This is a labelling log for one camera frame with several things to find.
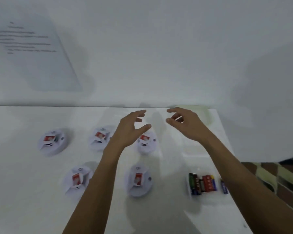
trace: hand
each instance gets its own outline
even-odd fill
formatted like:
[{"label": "hand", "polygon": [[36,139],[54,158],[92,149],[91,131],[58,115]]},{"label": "hand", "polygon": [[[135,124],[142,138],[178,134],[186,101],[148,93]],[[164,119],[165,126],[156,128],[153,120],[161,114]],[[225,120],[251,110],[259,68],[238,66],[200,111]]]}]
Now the hand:
[{"label": "hand", "polygon": [[179,130],[185,137],[203,143],[213,133],[203,124],[198,115],[191,110],[184,108],[170,108],[167,112],[174,112],[166,122]]},{"label": "hand", "polygon": [[135,129],[134,123],[142,122],[142,119],[138,117],[144,117],[145,112],[146,110],[135,111],[122,118],[109,144],[118,145],[121,149],[132,145],[140,135],[151,128],[151,124],[147,124],[140,129]]}]

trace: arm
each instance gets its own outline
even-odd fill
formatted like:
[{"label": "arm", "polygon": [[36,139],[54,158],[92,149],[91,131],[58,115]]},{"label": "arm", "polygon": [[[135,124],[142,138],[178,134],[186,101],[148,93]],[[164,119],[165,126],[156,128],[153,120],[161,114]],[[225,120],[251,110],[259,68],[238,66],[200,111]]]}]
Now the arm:
[{"label": "arm", "polygon": [[293,234],[293,210],[250,173],[201,122],[197,114],[182,108],[166,122],[189,139],[201,143],[211,156],[232,198],[255,233]]},{"label": "arm", "polygon": [[123,149],[151,128],[147,124],[135,130],[146,110],[132,112],[121,119],[106,146],[90,183],[68,221],[63,234],[103,234],[110,211],[117,163]]}]

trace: right hand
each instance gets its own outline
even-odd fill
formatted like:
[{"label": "right hand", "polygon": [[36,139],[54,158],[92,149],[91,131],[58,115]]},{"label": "right hand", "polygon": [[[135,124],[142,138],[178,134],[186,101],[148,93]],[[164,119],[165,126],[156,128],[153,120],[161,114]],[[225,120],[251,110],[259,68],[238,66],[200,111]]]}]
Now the right hand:
[{"label": "right hand", "polygon": [[185,137],[203,143],[213,135],[193,111],[176,107],[167,109],[167,112],[175,114],[171,118],[167,118],[166,122],[179,130]]}]

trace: tiled floor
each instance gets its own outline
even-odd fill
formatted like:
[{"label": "tiled floor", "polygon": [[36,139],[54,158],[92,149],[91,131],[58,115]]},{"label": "tiled floor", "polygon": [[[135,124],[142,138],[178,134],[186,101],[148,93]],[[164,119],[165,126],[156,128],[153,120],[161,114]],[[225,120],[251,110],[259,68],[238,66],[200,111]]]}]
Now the tiled floor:
[{"label": "tiled floor", "polygon": [[242,163],[257,179],[293,209],[293,165]]}]

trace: white smoke detector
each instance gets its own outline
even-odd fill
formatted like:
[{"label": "white smoke detector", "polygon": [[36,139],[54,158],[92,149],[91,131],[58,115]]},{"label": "white smoke detector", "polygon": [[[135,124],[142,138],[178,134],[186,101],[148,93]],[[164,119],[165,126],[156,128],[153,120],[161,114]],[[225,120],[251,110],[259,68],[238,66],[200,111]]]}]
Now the white smoke detector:
[{"label": "white smoke detector", "polygon": [[112,126],[96,128],[89,137],[90,148],[95,151],[102,151],[112,137]]},{"label": "white smoke detector", "polygon": [[152,153],[156,150],[157,138],[153,131],[147,131],[137,139],[137,149],[141,154]]},{"label": "white smoke detector", "polygon": [[46,156],[62,152],[68,145],[68,137],[62,130],[45,133],[38,141],[38,149]]},{"label": "white smoke detector", "polygon": [[125,175],[125,190],[130,196],[141,197],[151,190],[152,185],[149,169],[142,163],[133,165]]},{"label": "white smoke detector", "polygon": [[80,200],[94,171],[85,165],[73,167],[63,179],[63,188],[67,196]]}]

